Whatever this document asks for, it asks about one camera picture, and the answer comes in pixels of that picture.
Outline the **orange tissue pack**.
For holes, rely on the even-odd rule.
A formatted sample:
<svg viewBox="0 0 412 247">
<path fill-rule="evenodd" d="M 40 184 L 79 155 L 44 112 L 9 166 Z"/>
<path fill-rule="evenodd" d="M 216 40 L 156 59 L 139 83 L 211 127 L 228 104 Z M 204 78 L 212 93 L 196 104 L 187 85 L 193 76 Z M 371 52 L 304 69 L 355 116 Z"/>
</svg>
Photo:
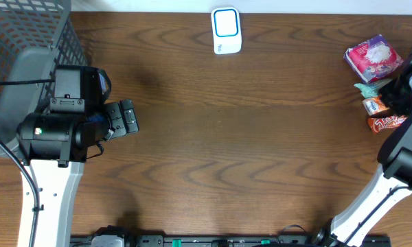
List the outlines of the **orange tissue pack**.
<svg viewBox="0 0 412 247">
<path fill-rule="evenodd" d="M 370 117 L 389 110 L 389 107 L 381 100 L 381 96 L 364 99 L 362 104 Z"/>
</svg>

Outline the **teal green wipes packet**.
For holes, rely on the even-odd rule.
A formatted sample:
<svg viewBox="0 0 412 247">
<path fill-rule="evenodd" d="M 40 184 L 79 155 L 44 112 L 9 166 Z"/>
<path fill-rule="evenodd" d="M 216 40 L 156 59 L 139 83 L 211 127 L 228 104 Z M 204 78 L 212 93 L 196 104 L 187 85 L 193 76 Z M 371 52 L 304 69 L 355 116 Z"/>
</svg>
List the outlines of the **teal green wipes packet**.
<svg viewBox="0 0 412 247">
<path fill-rule="evenodd" d="M 354 87 L 356 87 L 361 95 L 367 99 L 367 98 L 372 98 L 372 97 L 378 97 L 379 95 L 379 90 L 386 86 L 388 83 L 390 83 L 391 79 L 383 79 L 379 81 L 372 82 L 370 84 L 363 84 L 363 83 L 357 83 L 354 84 Z"/>
</svg>

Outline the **red brown snack bar wrapper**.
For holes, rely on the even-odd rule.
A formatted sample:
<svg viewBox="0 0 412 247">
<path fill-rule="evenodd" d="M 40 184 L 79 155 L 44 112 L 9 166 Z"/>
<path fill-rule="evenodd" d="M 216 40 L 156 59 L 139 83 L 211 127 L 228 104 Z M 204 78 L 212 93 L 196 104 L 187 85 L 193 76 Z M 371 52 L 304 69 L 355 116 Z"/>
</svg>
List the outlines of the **red brown snack bar wrapper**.
<svg viewBox="0 0 412 247">
<path fill-rule="evenodd" d="M 397 128 L 407 119 L 407 116 L 393 115 L 383 118 L 368 118 L 367 124 L 373 133 L 379 133 L 381 130 Z"/>
</svg>

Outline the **purple red sanitary pad pack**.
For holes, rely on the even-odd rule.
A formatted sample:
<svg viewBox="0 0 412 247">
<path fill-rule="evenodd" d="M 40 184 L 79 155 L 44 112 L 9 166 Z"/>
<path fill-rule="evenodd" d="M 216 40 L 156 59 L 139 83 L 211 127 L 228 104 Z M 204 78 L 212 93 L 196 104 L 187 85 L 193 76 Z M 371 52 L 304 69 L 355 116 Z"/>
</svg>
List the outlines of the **purple red sanitary pad pack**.
<svg viewBox="0 0 412 247">
<path fill-rule="evenodd" d="M 381 34 L 348 48 L 344 59 L 363 84 L 387 77 L 404 62 Z"/>
</svg>

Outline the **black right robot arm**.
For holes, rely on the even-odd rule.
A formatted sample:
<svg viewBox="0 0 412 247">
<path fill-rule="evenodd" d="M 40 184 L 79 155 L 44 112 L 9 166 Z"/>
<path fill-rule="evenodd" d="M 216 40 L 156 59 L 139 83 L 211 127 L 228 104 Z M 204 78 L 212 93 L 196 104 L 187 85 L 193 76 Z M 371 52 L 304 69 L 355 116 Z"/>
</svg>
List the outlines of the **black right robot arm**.
<svg viewBox="0 0 412 247">
<path fill-rule="evenodd" d="M 314 246 L 362 246 L 383 216 L 412 194 L 412 50 L 398 75 L 380 88 L 378 95 L 393 114 L 372 123 L 372 130 L 395 124 L 400 117 L 403 121 L 383 143 L 370 182 L 312 238 Z"/>
</svg>

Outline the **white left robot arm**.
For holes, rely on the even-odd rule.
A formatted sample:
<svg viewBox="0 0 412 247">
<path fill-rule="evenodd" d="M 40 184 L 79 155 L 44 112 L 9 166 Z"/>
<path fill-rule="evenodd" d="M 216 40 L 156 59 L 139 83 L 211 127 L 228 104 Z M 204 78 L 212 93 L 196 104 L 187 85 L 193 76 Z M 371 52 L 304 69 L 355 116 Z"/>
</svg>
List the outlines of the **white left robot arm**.
<svg viewBox="0 0 412 247">
<path fill-rule="evenodd" d="M 16 139 L 24 157 L 19 246 L 68 246 L 88 149 L 139 130 L 133 103 L 107 101 L 102 69 L 61 65 L 48 110 L 28 114 Z"/>
</svg>

